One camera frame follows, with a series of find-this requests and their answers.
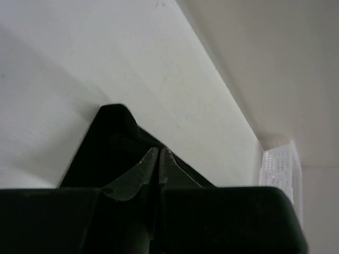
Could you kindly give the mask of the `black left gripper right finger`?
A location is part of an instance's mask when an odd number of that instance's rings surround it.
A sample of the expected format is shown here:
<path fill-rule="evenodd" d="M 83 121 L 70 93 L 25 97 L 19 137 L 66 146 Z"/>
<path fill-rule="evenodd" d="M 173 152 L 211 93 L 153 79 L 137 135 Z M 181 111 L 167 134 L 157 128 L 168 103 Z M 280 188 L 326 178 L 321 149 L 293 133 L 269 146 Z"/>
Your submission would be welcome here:
<path fill-rule="evenodd" d="M 182 168 L 168 148 L 159 159 L 160 253 L 307 253 L 287 196 L 274 187 L 216 187 Z"/>

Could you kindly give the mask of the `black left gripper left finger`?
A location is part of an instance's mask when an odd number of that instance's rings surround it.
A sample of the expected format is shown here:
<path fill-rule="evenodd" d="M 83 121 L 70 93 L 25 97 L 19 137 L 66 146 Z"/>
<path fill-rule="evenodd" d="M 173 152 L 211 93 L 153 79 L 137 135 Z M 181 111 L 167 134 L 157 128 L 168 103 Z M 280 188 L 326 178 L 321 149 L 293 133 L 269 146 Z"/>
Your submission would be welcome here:
<path fill-rule="evenodd" d="M 1 253 L 148 253 L 157 157 L 103 188 L 1 190 Z"/>

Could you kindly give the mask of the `black tank top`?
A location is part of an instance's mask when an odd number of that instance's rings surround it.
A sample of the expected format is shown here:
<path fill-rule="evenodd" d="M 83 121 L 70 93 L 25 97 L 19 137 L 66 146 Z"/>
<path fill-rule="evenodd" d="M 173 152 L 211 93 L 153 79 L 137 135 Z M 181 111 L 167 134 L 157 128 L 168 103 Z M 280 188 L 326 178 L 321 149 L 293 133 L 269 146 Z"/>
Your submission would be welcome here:
<path fill-rule="evenodd" d="M 103 188 L 134 167 L 151 148 L 166 145 L 142 129 L 123 104 L 100 107 L 61 187 Z"/>

